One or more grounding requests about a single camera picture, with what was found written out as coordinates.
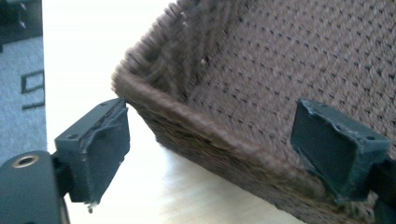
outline brown woven basket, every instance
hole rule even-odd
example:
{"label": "brown woven basket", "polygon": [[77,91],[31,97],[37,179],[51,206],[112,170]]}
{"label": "brown woven basket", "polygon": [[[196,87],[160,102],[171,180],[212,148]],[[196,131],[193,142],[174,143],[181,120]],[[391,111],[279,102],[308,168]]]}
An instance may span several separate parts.
{"label": "brown woven basket", "polygon": [[373,223],[376,196],[336,204],[289,139],[299,98],[396,139],[395,5],[181,0],[127,51],[113,87],[160,143],[300,220]]}

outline black clamp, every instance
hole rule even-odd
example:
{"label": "black clamp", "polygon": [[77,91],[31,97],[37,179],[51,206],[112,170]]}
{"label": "black clamp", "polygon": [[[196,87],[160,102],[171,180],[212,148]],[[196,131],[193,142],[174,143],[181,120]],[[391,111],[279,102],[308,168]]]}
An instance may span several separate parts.
{"label": "black clamp", "polygon": [[319,176],[337,203],[378,195],[376,223],[396,223],[396,161],[391,141],[338,110],[299,100],[291,144],[305,167]]}
{"label": "black clamp", "polygon": [[66,193],[74,203],[98,204],[129,152],[127,110],[123,99],[101,103],[55,139],[53,155],[32,151],[5,162],[1,223],[69,223]]}

